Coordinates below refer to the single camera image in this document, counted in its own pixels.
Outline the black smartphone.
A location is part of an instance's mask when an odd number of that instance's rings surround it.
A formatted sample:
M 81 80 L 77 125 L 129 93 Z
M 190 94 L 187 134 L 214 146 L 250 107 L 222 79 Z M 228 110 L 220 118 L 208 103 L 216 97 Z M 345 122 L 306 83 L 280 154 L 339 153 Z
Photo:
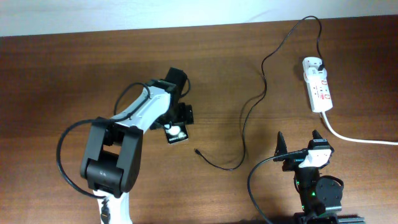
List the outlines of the black smartphone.
M 169 129 L 164 129 L 164 131 L 169 144 L 176 144 L 189 139 L 188 131 L 184 124 L 171 126 Z

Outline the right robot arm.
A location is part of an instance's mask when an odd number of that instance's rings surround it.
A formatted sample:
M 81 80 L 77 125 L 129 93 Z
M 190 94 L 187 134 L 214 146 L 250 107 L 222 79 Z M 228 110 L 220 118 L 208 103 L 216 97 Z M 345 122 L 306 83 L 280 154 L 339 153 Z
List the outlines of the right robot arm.
M 284 172 L 294 172 L 295 189 L 300 196 L 302 212 L 293 215 L 291 223 L 298 224 L 349 224 L 364 223 L 356 215 L 338 216 L 342 211 L 344 182 L 331 175 L 321 175 L 320 170 L 330 163 L 334 148 L 318 131 L 312 131 L 308 146 L 289 152 L 283 134 L 277 134 L 275 162 L 283 163 Z

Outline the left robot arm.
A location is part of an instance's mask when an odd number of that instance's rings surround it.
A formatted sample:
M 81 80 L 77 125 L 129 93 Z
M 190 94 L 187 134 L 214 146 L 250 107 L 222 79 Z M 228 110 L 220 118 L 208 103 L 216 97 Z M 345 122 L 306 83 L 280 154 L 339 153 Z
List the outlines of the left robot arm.
M 145 83 L 140 96 L 110 123 L 97 118 L 91 125 L 80 175 L 98 198 L 102 223 L 132 222 L 129 192 L 139 175 L 147 130 L 163 129 L 169 144 L 188 139 L 193 110 L 180 99 L 189 83 L 183 70 L 170 68 L 164 79 Z

